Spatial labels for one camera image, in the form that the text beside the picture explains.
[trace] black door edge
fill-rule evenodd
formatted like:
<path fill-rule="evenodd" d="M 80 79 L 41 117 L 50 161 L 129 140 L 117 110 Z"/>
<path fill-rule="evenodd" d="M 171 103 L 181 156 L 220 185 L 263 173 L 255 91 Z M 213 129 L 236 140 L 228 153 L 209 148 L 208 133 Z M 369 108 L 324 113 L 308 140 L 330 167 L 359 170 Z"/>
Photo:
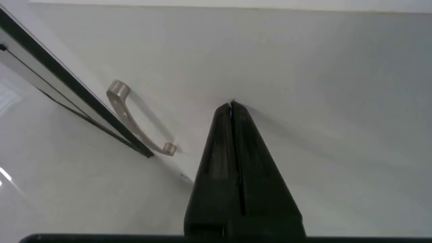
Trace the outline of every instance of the black door edge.
<path fill-rule="evenodd" d="M 75 77 L 73 77 L 57 60 L 55 60 L 54 57 L 44 50 L 43 47 L 40 46 L 23 28 L 21 28 L 21 26 L 3 9 L 0 9 L 0 28 L 25 48 L 29 54 L 44 65 L 52 74 L 59 78 L 59 80 L 77 94 L 121 135 L 129 140 L 138 152 L 148 158 L 154 155 L 101 102 L 99 102 L 96 97 L 94 97 Z"/>

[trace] black bar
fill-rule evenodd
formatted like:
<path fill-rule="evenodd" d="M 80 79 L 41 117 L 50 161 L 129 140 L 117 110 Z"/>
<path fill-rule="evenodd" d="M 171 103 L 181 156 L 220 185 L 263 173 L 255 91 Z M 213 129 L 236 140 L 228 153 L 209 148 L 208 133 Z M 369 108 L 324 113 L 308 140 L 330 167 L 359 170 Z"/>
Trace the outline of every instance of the black bar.
<path fill-rule="evenodd" d="M 185 236 L 223 236 L 228 221 L 240 216 L 230 106 L 213 117 L 194 189 L 184 218 Z"/>
<path fill-rule="evenodd" d="M 197 243 L 197 242 L 307 242 L 307 243 L 322 243 L 322 242 L 354 242 L 354 243 L 405 243 L 405 242 L 431 242 L 431 239 L 426 238 L 378 238 L 378 237 L 307 237 L 287 239 L 282 237 L 239 237 L 239 238 L 194 238 L 182 236 L 133 236 L 133 235 L 97 235 L 97 234 L 34 234 L 20 241 L 20 243 Z"/>
<path fill-rule="evenodd" d="M 234 146 L 239 164 L 243 217 L 232 234 L 305 237 L 302 215 L 248 110 L 232 102 Z"/>
<path fill-rule="evenodd" d="M 0 9 L 0 27 L 17 43 L 27 50 L 36 60 L 57 76 L 67 87 L 77 94 L 85 103 L 94 109 L 103 119 L 129 140 L 136 150 L 146 157 L 154 154 L 137 139 L 102 103 L 99 102 L 75 77 L 73 77 L 57 60 L 43 49 L 27 32 L 8 14 Z"/>

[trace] cabinet door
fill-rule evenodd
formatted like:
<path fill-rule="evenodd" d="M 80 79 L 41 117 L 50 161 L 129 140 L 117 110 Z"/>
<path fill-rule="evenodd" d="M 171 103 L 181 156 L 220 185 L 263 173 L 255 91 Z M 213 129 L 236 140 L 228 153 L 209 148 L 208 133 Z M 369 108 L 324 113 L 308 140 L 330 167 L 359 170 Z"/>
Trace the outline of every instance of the cabinet door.
<path fill-rule="evenodd" d="M 235 99 L 254 119 L 308 235 L 431 235 L 431 15 L 32 10 L 102 90 L 114 80 L 131 88 L 126 105 L 136 123 L 159 146 L 178 148 L 157 156 L 189 178 L 214 110 Z"/>
<path fill-rule="evenodd" d="M 69 109 L 94 120 L 114 134 L 124 138 L 116 129 L 93 111 L 83 100 L 74 94 L 62 81 L 56 78 L 24 48 L 0 29 L 0 43 L 6 48 L 0 51 L 0 60 L 7 67 L 31 83 L 46 95 Z"/>

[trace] brushed nickel handle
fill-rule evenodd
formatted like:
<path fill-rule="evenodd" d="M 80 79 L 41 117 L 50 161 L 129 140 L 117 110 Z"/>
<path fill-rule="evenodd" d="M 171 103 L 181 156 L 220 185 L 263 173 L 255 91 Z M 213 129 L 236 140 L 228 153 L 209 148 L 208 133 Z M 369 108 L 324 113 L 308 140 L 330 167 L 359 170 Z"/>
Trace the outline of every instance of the brushed nickel handle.
<path fill-rule="evenodd" d="M 147 145 L 150 149 L 162 153 L 164 155 L 173 156 L 177 147 L 167 142 L 163 148 L 157 146 L 138 126 L 129 112 L 128 107 L 126 106 L 126 97 L 130 92 L 130 88 L 127 84 L 123 83 L 119 80 L 114 80 L 111 86 L 107 90 L 107 96 L 109 102 L 113 106 L 115 112 L 120 117 L 123 124 L 137 137 L 141 140 L 141 142 Z"/>

